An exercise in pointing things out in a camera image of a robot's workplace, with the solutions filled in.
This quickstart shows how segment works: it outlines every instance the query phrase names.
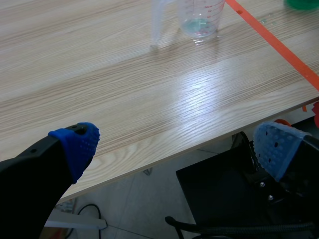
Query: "cable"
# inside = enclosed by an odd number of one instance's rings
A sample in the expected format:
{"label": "cable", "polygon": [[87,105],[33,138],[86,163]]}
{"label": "cable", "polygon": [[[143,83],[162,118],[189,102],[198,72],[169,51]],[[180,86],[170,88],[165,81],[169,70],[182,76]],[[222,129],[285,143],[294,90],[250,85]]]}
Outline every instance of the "cable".
{"label": "cable", "polygon": [[[85,208],[88,207],[88,206],[93,206],[93,207],[95,207],[95,208],[98,210],[99,219],[101,219],[101,211],[100,211],[99,207],[98,207],[97,205],[93,204],[93,203],[88,204],[88,205],[85,205],[83,208],[81,208],[80,211],[78,212],[78,215],[80,215],[80,213],[83,211],[83,209],[85,209]],[[103,230],[103,229],[99,229],[99,239],[101,239],[101,230]],[[71,236],[73,230],[74,230],[74,228],[72,228],[71,231],[68,233],[68,235],[65,236],[65,239],[68,239],[68,238]]]}

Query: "blue gripper pad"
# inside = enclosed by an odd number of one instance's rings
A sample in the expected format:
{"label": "blue gripper pad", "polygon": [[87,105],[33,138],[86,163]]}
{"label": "blue gripper pad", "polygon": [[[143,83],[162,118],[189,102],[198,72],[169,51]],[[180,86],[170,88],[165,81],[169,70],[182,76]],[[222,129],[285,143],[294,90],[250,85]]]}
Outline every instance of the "blue gripper pad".
{"label": "blue gripper pad", "polygon": [[60,128],[48,134],[60,140],[73,184],[82,176],[100,140],[99,129],[94,124],[88,122],[77,124],[87,126],[85,134],[76,134],[66,128]]}
{"label": "blue gripper pad", "polygon": [[279,182],[309,133],[275,122],[261,123],[255,129],[254,147],[261,166]]}

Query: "orange tape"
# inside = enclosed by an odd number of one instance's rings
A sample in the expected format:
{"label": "orange tape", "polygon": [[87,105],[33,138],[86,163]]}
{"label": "orange tape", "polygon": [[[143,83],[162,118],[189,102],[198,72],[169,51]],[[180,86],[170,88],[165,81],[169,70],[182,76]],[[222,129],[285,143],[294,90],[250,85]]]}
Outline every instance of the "orange tape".
{"label": "orange tape", "polygon": [[236,0],[226,0],[226,2],[319,91],[319,76],[309,66],[299,59],[288,47],[286,47]]}

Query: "white object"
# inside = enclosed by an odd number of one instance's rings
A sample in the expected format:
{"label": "white object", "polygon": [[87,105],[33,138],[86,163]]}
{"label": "white object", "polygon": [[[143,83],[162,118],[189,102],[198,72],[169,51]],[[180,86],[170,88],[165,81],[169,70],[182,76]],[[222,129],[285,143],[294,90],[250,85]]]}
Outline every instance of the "white object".
{"label": "white object", "polygon": [[102,219],[63,213],[53,209],[44,226],[49,228],[104,229],[107,224]]}
{"label": "white object", "polygon": [[[174,0],[153,0],[152,40],[160,39],[162,15],[166,4]],[[177,0],[180,29],[190,37],[202,38],[213,34],[219,25],[225,0]]]}

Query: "green object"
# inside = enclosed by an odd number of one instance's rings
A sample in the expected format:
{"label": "green object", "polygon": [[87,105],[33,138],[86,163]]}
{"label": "green object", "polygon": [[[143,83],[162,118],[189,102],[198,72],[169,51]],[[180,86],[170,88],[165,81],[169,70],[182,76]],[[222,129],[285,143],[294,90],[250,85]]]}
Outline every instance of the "green object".
{"label": "green object", "polygon": [[319,7],[319,0],[287,0],[287,4],[295,9],[310,10]]}

